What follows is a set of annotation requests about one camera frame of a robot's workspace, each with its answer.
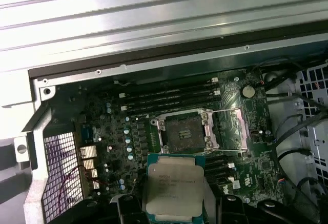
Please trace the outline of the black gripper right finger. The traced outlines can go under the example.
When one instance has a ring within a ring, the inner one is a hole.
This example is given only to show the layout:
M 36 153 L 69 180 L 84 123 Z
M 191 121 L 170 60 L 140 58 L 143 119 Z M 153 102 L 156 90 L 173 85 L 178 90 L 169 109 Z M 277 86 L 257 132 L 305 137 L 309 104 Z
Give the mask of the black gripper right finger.
M 253 207 L 235 195 L 216 199 L 214 214 L 209 223 L 314 223 L 293 208 L 265 199 Z

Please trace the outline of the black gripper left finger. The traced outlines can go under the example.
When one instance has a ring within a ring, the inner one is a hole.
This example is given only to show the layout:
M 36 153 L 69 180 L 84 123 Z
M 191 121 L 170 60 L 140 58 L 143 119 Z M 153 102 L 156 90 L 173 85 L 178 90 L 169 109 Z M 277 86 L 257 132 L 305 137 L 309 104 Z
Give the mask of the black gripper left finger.
M 108 203 L 87 204 L 89 213 L 76 217 L 74 223 L 148 223 L 139 200 L 131 194 L 115 196 Z

